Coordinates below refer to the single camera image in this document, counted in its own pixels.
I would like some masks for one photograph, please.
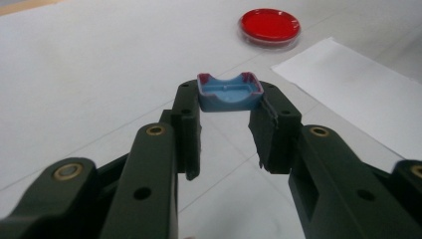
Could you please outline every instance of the white surface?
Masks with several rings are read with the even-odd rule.
[[[332,38],[272,69],[393,151],[422,159],[418,82]]]
[[[272,52],[239,40],[240,16],[262,7],[300,20],[294,49]],[[254,72],[291,99],[304,123],[330,126],[362,160],[389,170],[400,156],[270,67],[333,36],[421,79],[421,10],[419,0],[68,0],[0,17],[0,216],[54,161],[77,155],[101,166],[125,154],[137,129],[157,121],[177,86],[201,72]],[[179,176],[180,238],[303,237],[287,177],[258,169],[247,116],[202,115],[202,173],[193,182]],[[218,230],[222,218],[232,223]]]

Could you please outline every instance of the white tabletop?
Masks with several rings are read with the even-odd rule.
[[[302,25],[287,52],[244,43],[238,20],[276,8]],[[401,159],[270,67],[327,37],[422,81],[418,0],[68,0],[0,17],[0,216],[43,168],[84,156],[102,166],[127,153],[136,131],[171,109],[198,73],[253,72],[278,86],[303,123],[336,130],[365,162]],[[201,175],[180,175],[180,238],[304,238],[286,175],[259,169],[247,112],[202,114]]]

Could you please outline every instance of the blue object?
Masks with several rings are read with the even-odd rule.
[[[231,80],[198,75],[199,104],[203,112],[253,110],[261,100],[263,87],[253,73],[242,73]]]

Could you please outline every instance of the red plate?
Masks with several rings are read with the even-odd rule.
[[[294,40],[301,31],[298,19],[276,9],[255,9],[240,19],[242,31],[256,40],[280,43]]]

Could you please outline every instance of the sheet of paper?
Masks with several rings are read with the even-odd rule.
[[[325,39],[273,71],[408,159],[422,159],[422,85]]]

